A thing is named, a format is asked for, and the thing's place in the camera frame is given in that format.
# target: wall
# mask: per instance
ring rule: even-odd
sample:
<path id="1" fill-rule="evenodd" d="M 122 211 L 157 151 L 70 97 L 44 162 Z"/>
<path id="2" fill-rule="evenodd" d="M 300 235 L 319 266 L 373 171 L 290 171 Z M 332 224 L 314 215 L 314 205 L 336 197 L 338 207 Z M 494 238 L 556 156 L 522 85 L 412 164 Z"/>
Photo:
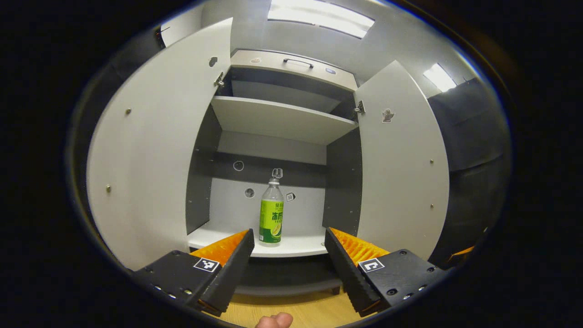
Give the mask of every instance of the wall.
<path id="1" fill-rule="evenodd" d="M 398 60 L 426 97 L 440 91 L 423 76 L 439 62 L 459 84 L 477 73 L 452 48 L 449 40 L 413 15 L 372 1 L 334 0 L 375 19 L 361 39 L 347 34 L 292 22 L 267 21 L 271 0 L 211 0 L 202 10 L 202 27 L 233 17 L 231 50 L 278 50 L 329 62 L 354 73 L 362 84 Z"/>
<path id="2" fill-rule="evenodd" d="M 160 30 L 162 31 L 162 40 L 164 40 L 166 47 L 202 28 L 203 7 L 204 5 L 198 5 L 162 24 Z"/>

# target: finger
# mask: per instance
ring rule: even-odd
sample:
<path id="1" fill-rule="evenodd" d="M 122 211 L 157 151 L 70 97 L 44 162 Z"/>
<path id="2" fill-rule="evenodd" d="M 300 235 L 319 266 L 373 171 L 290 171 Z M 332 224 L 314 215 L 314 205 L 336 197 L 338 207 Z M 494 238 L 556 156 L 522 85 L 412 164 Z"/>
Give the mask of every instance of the finger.
<path id="1" fill-rule="evenodd" d="M 292 325 L 293 317 L 289 313 L 279 312 L 278 315 L 275 316 L 275 320 L 277 320 L 279 328 L 289 328 L 289 326 Z"/>
<path id="2" fill-rule="evenodd" d="M 279 328 L 279 324 L 274 318 L 263 316 L 259 319 L 255 328 Z"/>

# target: ceiling light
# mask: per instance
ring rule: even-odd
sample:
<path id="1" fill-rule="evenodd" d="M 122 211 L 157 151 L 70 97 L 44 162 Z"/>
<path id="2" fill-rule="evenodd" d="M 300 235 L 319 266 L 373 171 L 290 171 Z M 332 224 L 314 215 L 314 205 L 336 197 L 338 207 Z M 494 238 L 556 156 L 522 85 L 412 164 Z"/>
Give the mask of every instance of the ceiling light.
<path id="1" fill-rule="evenodd" d="M 423 76 L 428 78 L 431 83 L 435 84 L 441 92 L 446 92 L 447 90 L 456 87 L 454 80 L 449 77 L 440 64 L 434 64 L 430 69 L 423 73 Z"/>
<path id="2" fill-rule="evenodd" d="M 267 19 L 318 25 L 361 39 L 374 24 L 374 19 L 318 0 L 272 0 Z"/>

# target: cabinet door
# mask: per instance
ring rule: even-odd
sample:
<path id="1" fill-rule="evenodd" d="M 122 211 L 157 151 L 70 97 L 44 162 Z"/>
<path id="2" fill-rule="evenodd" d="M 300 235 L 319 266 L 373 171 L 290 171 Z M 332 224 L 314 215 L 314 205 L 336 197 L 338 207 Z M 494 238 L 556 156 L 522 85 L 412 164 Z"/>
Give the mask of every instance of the cabinet door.
<path id="1" fill-rule="evenodd" d="M 232 20 L 152 57 L 99 119 L 87 160 L 90 209 L 107 246 L 132 270 L 173 249 L 188 250 L 188 169 L 214 82 L 230 67 Z"/>
<path id="2" fill-rule="evenodd" d="M 362 101 L 366 111 L 359 114 L 358 237 L 427 260 L 440 237 L 449 195 L 445 146 L 431 107 L 396 61 L 358 88 L 354 101 L 357 106 Z"/>

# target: shelf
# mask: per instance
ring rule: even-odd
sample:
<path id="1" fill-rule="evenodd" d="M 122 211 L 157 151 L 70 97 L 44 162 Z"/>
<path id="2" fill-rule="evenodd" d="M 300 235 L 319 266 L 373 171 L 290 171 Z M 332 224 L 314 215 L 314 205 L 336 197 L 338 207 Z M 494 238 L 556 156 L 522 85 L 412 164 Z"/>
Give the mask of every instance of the shelf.
<path id="1" fill-rule="evenodd" d="M 239 231 L 223 232 L 211 229 L 205 229 L 205 226 L 194 230 L 188 235 L 188 246 L 194 248 L 203 248 L 217 240 L 227 238 Z M 324 229 L 318 231 L 319 235 L 312 236 L 282 236 L 282 241 L 275 247 L 264 246 L 259 241 L 257 231 L 255 234 L 255 248 L 251 257 L 297 257 L 326 254 L 326 248 L 322 245 L 324 242 Z"/>
<path id="2" fill-rule="evenodd" d="M 215 96 L 210 103 L 223 131 L 328 145 L 358 127 L 345 118 L 266 100 Z"/>

